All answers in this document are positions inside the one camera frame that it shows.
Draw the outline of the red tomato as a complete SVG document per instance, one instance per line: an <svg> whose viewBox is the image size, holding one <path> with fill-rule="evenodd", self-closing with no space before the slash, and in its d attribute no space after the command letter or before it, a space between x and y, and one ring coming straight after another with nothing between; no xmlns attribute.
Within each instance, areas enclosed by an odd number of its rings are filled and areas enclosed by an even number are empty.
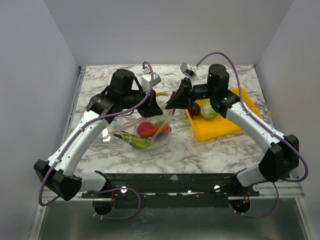
<svg viewBox="0 0 320 240"><path fill-rule="evenodd" d="M148 130L152 129L153 127L154 126L151 122L144 121L138 125L136 131L137 131L138 135L140 136L142 132L148 131Z"/></svg>

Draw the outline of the orange red chili pepper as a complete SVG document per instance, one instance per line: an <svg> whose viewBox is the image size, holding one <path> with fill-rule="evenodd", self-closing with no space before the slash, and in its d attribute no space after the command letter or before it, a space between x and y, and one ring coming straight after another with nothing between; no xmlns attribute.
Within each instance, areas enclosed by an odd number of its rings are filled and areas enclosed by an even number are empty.
<svg viewBox="0 0 320 240"><path fill-rule="evenodd" d="M158 127L153 127L150 130L146 130L139 135L141 138L147 139L153 137L156 134L166 134L170 131L170 126L168 124L163 124Z"/></svg>

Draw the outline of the clear zip top bag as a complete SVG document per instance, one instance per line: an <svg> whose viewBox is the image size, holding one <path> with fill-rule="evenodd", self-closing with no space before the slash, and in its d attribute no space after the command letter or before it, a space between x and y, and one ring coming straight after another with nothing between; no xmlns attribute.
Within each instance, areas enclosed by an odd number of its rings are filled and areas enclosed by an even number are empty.
<svg viewBox="0 0 320 240"><path fill-rule="evenodd" d="M166 145L171 137L172 109L163 109L162 115L133 118L116 127L109 134L138 151L152 150Z"/></svg>

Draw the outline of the green celery stalk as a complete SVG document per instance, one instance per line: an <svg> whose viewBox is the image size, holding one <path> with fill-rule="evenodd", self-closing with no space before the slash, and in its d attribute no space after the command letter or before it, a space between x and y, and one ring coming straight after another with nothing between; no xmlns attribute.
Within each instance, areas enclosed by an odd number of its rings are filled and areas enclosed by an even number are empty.
<svg viewBox="0 0 320 240"><path fill-rule="evenodd" d="M115 133L113 134L113 136L123 140L136 150L148 150L156 146L153 140L150 140L148 138L141 138L128 132L122 132L122 134Z"/></svg>

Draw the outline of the green grape bunch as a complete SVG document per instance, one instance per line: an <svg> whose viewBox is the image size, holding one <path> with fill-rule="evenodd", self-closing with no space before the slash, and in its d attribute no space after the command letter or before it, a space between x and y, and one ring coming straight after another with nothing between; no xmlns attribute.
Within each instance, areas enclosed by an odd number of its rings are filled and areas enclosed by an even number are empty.
<svg viewBox="0 0 320 240"><path fill-rule="evenodd" d="M162 119L162 120L159 120L157 122L155 122L153 124L154 127L159 127L161 125L165 125L165 124L168 124L168 120L167 119Z"/></svg>

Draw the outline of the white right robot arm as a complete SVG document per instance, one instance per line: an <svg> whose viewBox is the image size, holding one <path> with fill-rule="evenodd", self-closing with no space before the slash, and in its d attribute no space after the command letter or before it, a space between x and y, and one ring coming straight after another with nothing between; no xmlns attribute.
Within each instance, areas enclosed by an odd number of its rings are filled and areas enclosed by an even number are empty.
<svg viewBox="0 0 320 240"><path fill-rule="evenodd" d="M243 102L242 95L229 90L230 75L225 66L208 68L207 82L200 86L211 107L223 118L233 122L260 147L264 156L260 163L246 168L230 183L230 191L241 196L248 186L261 182L276 182L299 166L299 140L293 134L284 135L272 128Z"/></svg>

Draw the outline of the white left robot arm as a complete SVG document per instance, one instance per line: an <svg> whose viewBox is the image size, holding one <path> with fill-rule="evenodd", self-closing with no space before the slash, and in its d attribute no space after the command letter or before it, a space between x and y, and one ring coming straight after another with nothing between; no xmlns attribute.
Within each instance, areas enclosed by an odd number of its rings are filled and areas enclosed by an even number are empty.
<svg viewBox="0 0 320 240"><path fill-rule="evenodd" d="M77 193L94 191L104 198L111 185L96 171L77 176L76 168L86 150L115 117L137 111L144 119L164 114L153 90L156 74L150 67L143 68L138 80L127 69L117 69L110 84L92 96L80 122L58 150L47 160L37 160L34 170L41 181L41 189L49 188L58 198L71 200Z"/></svg>

